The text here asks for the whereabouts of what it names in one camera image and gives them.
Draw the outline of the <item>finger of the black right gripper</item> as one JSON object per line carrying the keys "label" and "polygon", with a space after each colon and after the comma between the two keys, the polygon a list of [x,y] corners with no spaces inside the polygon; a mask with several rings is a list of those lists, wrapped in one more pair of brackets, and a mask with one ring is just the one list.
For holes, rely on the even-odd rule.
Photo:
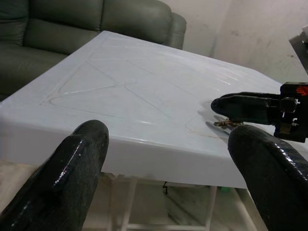
{"label": "finger of the black right gripper", "polygon": [[234,122],[267,124],[267,100],[257,97],[217,98],[211,109]]}
{"label": "finger of the black right gripper", "polygon": [[238,92],[238,93],[229,93],[222,95],[222,97],[231,97],[231,96],[249,96],[249,97],[258,97],[258,98],[270,98],[270,99],[280,99],[279,94],[271,93],[260,93],[260,92]]}

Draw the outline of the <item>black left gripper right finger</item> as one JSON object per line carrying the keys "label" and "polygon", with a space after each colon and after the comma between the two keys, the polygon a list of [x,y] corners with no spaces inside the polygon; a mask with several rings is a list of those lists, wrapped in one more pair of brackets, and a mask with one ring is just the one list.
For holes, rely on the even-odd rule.
{"label": "black left gripper right finger", "polygon": [[289,143],[251,126],[234,128],[230,156],[269,231],[308,229],[308,162]]}

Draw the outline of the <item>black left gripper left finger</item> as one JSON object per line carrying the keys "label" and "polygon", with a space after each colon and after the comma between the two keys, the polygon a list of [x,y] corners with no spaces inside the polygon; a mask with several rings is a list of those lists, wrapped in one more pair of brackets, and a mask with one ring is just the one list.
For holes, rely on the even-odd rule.
{"label": "black left gripper left finger", "polygon": [[107,126],[78,126],[27,179],[0,214],[2,231],[80,231],[109,145]]}

